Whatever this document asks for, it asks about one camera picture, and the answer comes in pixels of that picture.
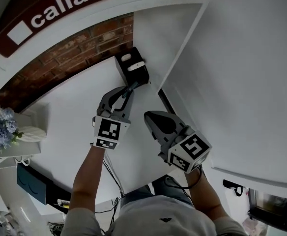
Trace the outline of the white ribbed vase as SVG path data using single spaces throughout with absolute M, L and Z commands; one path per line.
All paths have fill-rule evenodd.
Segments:
M 22 133 L 22 136 L 18 140 L 23 142 L 40 142 L 47 137 L 47 133 L 44 130 L 34 126 L 23 126 L 19 131 Z

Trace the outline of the person's right forearm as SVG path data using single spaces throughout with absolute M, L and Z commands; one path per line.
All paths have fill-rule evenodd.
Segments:
M 188 186 L 192 187 L 189 191 L 195 209 L 204 213 L 212 221 L 221 217 L 228 217 L 217 193 L 202 170 L 195 169 L 189 174 L 185 174 L 185 178 Z

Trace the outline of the black box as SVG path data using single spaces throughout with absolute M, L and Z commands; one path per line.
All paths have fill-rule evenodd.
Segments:
M 57 199 L 70 201 L 71 193 L 58 187 L 54 183 L 49 183 L 46 187 L 46 204 L 49 204 L 50 206 L 57 209 L 58 211 L 61 211 L 62 213 L 67 214 L 69 209 L 60 207 L 57 204 Z

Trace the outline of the white mug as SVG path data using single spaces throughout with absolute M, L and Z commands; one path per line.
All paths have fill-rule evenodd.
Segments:
M 16 163 L 22 163 L 24 166 L 29 166 L 31 162 L 31 156 L 18 156 L 14 157 Z

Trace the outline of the person's white t-shirt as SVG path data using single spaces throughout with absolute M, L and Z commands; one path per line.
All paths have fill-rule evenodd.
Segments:
M 95 214 L 86 208 L 68 212 L 61 236 L 247 236 L 228 216 L 212 221 L 181 201 L 154 196 L 124 205 L 102 234 Z

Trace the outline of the dark red lettered book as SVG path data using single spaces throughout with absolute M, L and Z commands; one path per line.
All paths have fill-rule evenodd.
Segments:
M 103 0 L 10 0 L 0 17 L 0 54 L 6 58 L 55 21 Z

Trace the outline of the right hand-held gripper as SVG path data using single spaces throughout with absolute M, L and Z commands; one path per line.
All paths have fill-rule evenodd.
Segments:
M 168 138 L 168 134 L 178 132 L 185 126 L 175 114 L 147 111 L 144 114 L 144 121 L 154 140 L 161 144 L 158 155 L 170 166 L 173 165 L 187 174 L 199 167 L 212 149 L 212 145 L 198 130 L 178 144 L 174 140 L 179 133 Z

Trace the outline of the white desk with drawers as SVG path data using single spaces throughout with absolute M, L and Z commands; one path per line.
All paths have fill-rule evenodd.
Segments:
M 41 152 L 31 166 L 59 187 L 71 191 L 74 178 L 93 142 L 92 118 L 103 95 L 124 81 L 114 58 L 100 62 L 46 94 L 33 109 L 37 124 L 47 132 Z M 151 183 L 174 170 L 158 156 L 159 144 L 153 139 L 144 113 L 165 109 L 152 84 L 134 91 L 131 125 L 115 150 L 106 152 L 106 160 L 115 177 L 102 170 L 96 203 L 100 204 Z

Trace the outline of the dark teal box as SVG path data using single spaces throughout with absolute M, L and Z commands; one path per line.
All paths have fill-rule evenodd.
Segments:
M 28 194 L 46 205 L 47 186 L 50 180 L 30 166 L 18 164 L 17 184 Z

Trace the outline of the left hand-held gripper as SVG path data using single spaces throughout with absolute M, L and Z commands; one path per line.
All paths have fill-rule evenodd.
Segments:
M 117 87 L 103 95 L 98 109 L 112 112 L 112 106 L 119 97 L 122 98 L 123 104 L 120 108 L 115 108 L 113 111 L 113 115 L 116 117 L 116 120 L 100 117 L 98 115 L 92 119 L 94 127 L 93 146 L 114 150 L 126 134 L 131 124 L 129 116 L 135 93 L 133 90 L 125 90 L 125 88 L 126 86 Z

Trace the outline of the white remote control with display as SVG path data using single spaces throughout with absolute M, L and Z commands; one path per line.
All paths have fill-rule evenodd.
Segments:
M 144 61 L 140 61 L 140 62 L 137 62 L 137 63 L 135 63 L 135 64 L 129 66 L 129 67 L 127 68 L 127 71 L 130 72 L 130 71 L 136 70 L 136 69 L 138 69 L 138 68 L 140 68 L 140 67 L 143 67 L 143 66 L 145 66 Z

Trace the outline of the blue artificial flowers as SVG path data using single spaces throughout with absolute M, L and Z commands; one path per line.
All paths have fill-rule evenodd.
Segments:
M 23 132 L 19 130 L 11 108 L 0 108 L 0 152 L 7 149 L 11 144 L 17 144 L 22 138 Z

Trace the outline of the black framed glass table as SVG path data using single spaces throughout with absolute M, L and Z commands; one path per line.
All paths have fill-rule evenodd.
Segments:
M 287 198 L 248 190 L 250 219 L 287 232 Z

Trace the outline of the white shelf unit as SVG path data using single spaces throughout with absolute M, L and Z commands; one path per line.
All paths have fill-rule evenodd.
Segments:
M 0 0 L 0 17 L 10 0 Z M 88 67 L 136 47 L 159 91 L 209 0 L 103 0 L 0 54 L 0 107 L 21 112 Z

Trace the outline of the person's left forearm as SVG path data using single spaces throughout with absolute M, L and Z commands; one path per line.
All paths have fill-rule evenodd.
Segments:
M 92 146 L 79 168 L 72 188 L 69 210 L 86 208 L 95 211 L 96 194 L 101 178 L 105 149 Z

